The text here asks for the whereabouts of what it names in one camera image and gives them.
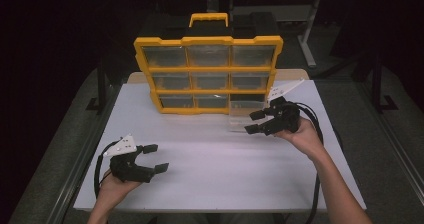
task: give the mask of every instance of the human hand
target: human hand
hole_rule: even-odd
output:
[[[314,125],[308,119],[300,117],[299,129],[292,133],[288,130],[282,130],[274,136],[283,138],[292,143],[299,151],[313,160],[323,152],[326,152],[320,141]]]
[[[96,204],[91,212],[89,224],[106,223],[110,212],[117,206],[132,190],[141,185],[141,182],[122,182],[113,176],[110,170],[104,174]]]

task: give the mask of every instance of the organizer handle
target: organizer handle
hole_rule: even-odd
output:
[[[194,21],[218,21],[218,20],[224,20],[225,26],[228,27],[227,13],[193,13],[191,14],[190,27],[193,26]]]

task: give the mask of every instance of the wire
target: wire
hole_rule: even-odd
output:
[[[296,103],[296,105],[312,121],[312,123],[315,126],[315,130],[317,131],[318,137],[321,140],[322,145],[324,145],[324,137],[323,137],[321,128],[319,126],[318,117],[317,117],[316,113],[314,112],[314,110],[311,107],[309,107],[308,105],[303,104],[303,103]],[[312,201],[311,213],[309,214],[309,217],[306,221],[306,224],[312,223],[313,219],[315,218],[315,214],[317,212],[317,207],[318,207],[318,198],[319,198],[320,186],[321,186],[321,181],[320,181],[319,176],[317,174],[316,179],[315,179],[314,197],[313,197],[313,201]]]
[[[115,145],[116,143],[118,143],[117,141],[110,143],[109,145],[107,145],[105,147],[105,149],[100,153],[99,157],[97,158],[97,163],[96,163],[96,169],[94,170],[94,193],[96,194],[96,198],[99,196],[99,191],[100,191],[100,183],[104,180],[104,177],[101,182],[99,182],[99,177],[100,177],[100,168],[102,167],[102,162],[103,162],[103,154],[113,145]]]
[[[333,125],[332,125],[332,127],[333,127],[334,134],[336,134],[336,138],[339,141],[340,149],[342,149],[342,152],[344,153],[343,139],[340,136],[340,133],[337,131],[337,129]]]
[[[99,182],[99,184],[102,184],[102,183],[103,183],[103,181],[106,179],[106,177],[108,177],[111,173],[112,173],[112,172],[109,172],[108,174],[106,174],[106,175],[102,178],[102,180]]]

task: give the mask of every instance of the clear plastic container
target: clear plastic container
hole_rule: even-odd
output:
[[[227,72],[192,72],[193,89],[226,89],[228,86]]]
[[[178,94],[161,94],[159,99],[162,102],[163,108],[192,108],[193,96],[192,95],[178,95]]]
[[[268,72],[232,72],[232,89],[266,89]]]
[[[150,67],[186,66],[185,48],[182,46],[142,47]]]
[[[228,66],[230,47],[225,45],[193,45],[187,47],[190,66]]]
[[[188,72],[157,72],[152,77],[158,90],[190,89]]]
[[[262,110],[265,102],[261,101],[230,101],[229,130],[232,132],[246,132],[245,126],[259,124],[264,120],[253,121],[250,113]]]
[[[275,46],[233,46],[233,66],[271,66]]]
[[[199,94],[194,95],[196,106],[199,108],[226,108],[228,95],[226,94]]]

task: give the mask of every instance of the white table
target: white table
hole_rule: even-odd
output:
[[[318,115],[325,147],[362,208],[366,208],[332,130],[313,81],[286,95]],[[290,143],[263,134],[228,131],[221,114],[159,114],[147,84],[124,84],[74,208],[91,210],[95,203],[93,175],[97,156],[109,143],[131,133],[137,145],[158,144],[156,153],[140,154],[138,165],[169,162],[131,192],[117,209],[140,212],[299,212],[312,206],[316,171]],[[101,173],[109,166],[103,160]],[[326,210],[322,193],[318,210]]]

